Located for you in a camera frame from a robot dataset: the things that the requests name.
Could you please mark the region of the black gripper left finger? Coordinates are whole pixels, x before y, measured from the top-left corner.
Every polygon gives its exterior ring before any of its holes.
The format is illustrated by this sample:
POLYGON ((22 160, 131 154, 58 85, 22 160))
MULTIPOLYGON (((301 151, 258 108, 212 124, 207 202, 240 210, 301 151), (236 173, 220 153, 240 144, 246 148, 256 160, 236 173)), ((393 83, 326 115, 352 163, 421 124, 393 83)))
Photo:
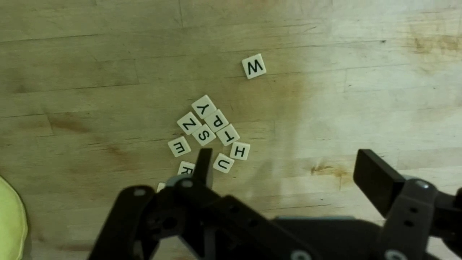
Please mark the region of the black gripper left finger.
POLYGON ((210 158, 212 150, 200 148, 191 173, 191 177, 206 187, 212 186, 210 158))

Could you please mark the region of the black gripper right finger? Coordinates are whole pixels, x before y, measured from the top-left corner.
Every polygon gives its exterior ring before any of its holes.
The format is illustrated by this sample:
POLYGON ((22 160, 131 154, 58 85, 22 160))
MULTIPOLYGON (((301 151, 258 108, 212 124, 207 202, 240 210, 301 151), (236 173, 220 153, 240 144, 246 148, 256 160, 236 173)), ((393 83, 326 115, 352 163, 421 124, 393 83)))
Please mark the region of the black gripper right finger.
POLYGON ((373 208, 385 216, 404 186, 405 177, 370 148, 359 148, 354 158, 353 182, 373 208))

